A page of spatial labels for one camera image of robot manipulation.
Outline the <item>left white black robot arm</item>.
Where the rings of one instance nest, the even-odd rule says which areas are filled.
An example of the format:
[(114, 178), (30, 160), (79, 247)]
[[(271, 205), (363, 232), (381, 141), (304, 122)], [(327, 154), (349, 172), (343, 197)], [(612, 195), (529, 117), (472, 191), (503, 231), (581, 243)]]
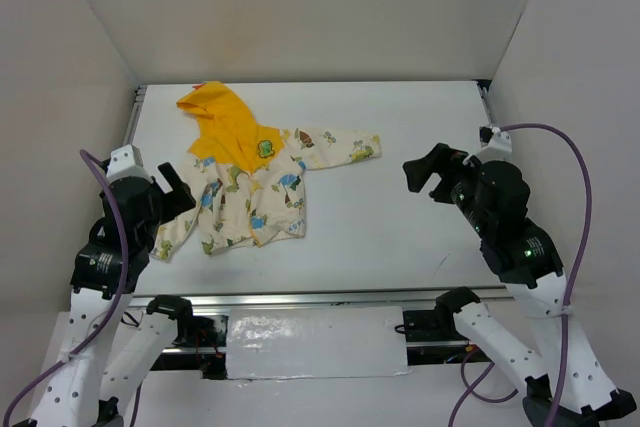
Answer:
[(142, 384), (170, 343), (182, 346), (196, 333), (190, 301), (158, 295), (124, 349), (113, 343), (150, 260), (160, 225), (195, 205), (189, 187), (169, 163), (160, 165), (165, 192), (141, 163), (81, 154), (101, 187), (103, 216), (75, 258), (71, 308), (56, 362), (33, 380), (46, 387), (25, 426), (133, 425)]

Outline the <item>yellow hooded printed kids jacket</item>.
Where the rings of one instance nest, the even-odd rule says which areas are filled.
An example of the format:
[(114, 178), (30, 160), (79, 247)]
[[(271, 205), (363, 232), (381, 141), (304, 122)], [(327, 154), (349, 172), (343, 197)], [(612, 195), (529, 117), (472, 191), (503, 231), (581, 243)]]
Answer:
[(192, 232), (198, 233), (207, 256), (227, 248), (302, 238), (305, 172), (367, 161), (382, 153), (379, 137), (367, 132), (262, 125), (220, 82), (195, 86), (177, 106), (199, 127), (178, 169), (196, 205), (160, 226), (151, 255), (163, 262)]

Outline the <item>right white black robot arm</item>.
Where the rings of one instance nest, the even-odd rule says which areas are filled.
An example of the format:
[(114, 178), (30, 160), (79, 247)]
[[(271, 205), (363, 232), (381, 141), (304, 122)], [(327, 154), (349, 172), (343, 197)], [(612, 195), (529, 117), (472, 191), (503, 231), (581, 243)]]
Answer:
[(443, 143), (405, 162), (403, 171), (414, 193), (439, 176), (430, 197), (456, 206), (474, 228), (482, 257), (517, 302), (536, 346), (527, 347), (494, 320), (467, 287), (437, 298), (437, 331), (477, 345), (512, 382), (533, 426), (598, 426), (633, 413), (633, 395), (604, 372), (563, 302), (564, 268), (551, 237), (527, 216), (530, 188), (521, 171)]

